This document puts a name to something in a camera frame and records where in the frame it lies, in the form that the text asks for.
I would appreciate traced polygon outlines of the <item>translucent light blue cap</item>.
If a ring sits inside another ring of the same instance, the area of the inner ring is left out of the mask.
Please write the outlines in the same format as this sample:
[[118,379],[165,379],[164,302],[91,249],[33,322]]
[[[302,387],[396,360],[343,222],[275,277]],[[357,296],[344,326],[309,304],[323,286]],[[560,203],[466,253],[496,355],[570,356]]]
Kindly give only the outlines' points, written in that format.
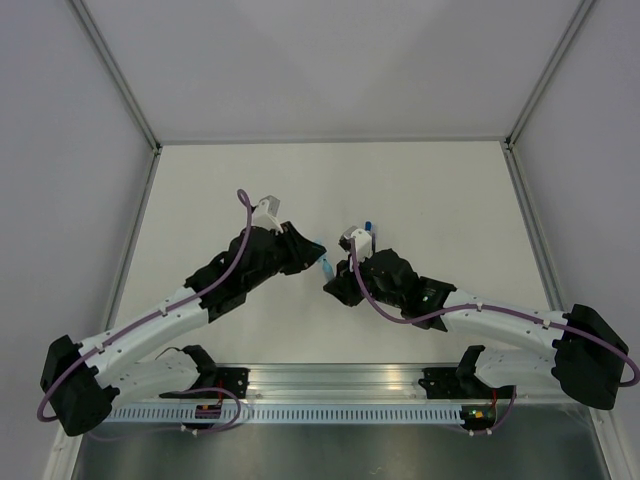
[[335,277],[335,274],[330,262],[326,258],[323,258],[320,261],[320,265],[321,265],[321,269],[322,269],[325,280],[327,282],[330,282],[331,280],[333,280]]

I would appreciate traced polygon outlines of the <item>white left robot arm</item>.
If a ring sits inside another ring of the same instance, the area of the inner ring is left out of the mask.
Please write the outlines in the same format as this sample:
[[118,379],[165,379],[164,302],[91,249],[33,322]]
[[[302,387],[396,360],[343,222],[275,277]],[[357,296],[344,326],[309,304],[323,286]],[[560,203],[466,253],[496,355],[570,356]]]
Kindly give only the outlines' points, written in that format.
[[217,366],[200,346],[182,347],[166,360],[147,355],[169,341],[209,325],[245,303],[272,277],[295,275],[315,264],[324,246],[290,222],[251,225],[173,294],[130,324],[75,342],[63,335],[48,347],[40,379],[39,421],[58,422],[66,435],[84,435],[116,408],[162,395],[211,395]]

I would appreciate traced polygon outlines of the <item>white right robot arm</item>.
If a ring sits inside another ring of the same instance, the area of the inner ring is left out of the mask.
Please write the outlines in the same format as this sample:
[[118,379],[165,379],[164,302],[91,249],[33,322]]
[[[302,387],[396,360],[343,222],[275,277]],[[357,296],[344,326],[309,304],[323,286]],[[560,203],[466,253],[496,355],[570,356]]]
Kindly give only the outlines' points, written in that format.
[[496,350],[472,345],[455,373],[457,388],[478,397],[488,388],[559,389],[599,410],[614,407],[629,348],[591,307],[535,311],[494,305],[452,284],[424,277],[391,249],[340,261],[324,291],[342,304],[367,302],[380,315],[399,309],[397,322],[489,338]]

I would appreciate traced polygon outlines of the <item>aluminium mounting rail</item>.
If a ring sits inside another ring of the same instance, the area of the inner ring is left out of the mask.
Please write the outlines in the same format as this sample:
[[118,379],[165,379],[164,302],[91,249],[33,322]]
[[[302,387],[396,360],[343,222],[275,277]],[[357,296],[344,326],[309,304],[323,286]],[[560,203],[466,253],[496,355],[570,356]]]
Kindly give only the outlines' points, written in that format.
[[422,370],[451,364],[228,364],[250,370],[246,400],[265,403],[373,403],[430,400],[419,386]]

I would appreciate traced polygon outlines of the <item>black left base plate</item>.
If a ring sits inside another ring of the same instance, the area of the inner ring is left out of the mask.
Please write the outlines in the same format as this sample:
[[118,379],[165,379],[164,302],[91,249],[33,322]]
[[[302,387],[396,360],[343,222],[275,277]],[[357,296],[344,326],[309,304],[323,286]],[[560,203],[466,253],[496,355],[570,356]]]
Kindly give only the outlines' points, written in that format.
[[250,370],[243,367],[217,367],[215,371],[199,375],[195,383],[178,392],[160,395],[165,399],[215,399],[221,401],[226,395],[221,389],[234,394],[238,399],[246,398]]

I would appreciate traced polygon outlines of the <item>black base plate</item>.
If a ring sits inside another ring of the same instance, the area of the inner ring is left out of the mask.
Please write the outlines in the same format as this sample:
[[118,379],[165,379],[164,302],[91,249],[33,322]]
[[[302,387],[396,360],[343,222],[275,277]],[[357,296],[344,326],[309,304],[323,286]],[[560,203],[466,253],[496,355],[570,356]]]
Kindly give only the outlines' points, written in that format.
[[178,392],[160,395],[165,399],[215,399],[221,401],[226,395],[221,389],[234,394],[238,399],[246,398],[250,370],[243,367],[217,367],[215,371],[199,375],[195,383]]
[[430,400],[501,400],[511,399],[514,393],[513,386],[489,387],[457,367],[424,368],[418,384]]

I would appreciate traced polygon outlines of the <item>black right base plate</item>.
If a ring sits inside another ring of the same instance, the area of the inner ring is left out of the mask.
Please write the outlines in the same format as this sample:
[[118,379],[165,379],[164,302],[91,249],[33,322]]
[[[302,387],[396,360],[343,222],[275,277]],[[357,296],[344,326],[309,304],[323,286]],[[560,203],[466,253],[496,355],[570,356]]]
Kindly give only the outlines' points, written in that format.
[[514,393],[513,386],[489,387],[457,367],[424,368],[418,384],[430,400],[501,400],[511,399]]

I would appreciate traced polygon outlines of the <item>left aluminium frame post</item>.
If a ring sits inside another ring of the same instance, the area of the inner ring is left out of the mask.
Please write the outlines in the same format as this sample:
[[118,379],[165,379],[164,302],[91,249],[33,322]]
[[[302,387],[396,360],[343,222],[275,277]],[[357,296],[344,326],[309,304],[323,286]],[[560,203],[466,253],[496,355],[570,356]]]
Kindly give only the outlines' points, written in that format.
[[127,113],[144,138],[145,143],[154,155],[158,154],[162,148],[161,142],[147,120],[87,2],[83,0],[69,0],[66,1],[66,4],[75,16],[89,44],[103,65],[112,85],[123,101]]

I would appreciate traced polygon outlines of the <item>aluminium frame post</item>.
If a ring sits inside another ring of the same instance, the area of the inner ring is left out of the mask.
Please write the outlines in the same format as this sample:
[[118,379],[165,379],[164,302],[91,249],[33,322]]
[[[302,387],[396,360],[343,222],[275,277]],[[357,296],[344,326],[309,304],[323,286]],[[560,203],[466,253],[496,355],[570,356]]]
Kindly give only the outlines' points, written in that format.
[[123,101],[127,113],[144,138],[145,143],[154,155],[158,154],[162,148],[161,142],[147,120],[87,2],[83,0],[69,0],[66,1],[66,4],[75,16],[89,44],[103,65],[112,85]]
[[522,109],[504,139],[503,145],[508,151],[513,149],[521,137],[534,110],[597,5],[597,0],[581,0],[578,2],[568,24],[556,42],[549,59],[546,61]]

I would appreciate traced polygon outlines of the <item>right aluminium frame post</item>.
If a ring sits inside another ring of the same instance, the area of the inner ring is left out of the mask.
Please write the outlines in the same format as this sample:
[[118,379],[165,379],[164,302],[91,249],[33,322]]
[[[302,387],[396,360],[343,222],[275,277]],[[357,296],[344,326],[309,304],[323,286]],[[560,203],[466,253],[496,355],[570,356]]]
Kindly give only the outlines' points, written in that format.
[[521,137],[534,110],[597,5],[597,0],[581,0],[578,2],[568,24],[556,42],[549,59],[546,61],[522,109],[504,139],[503,145],[508,151],[513,149]]

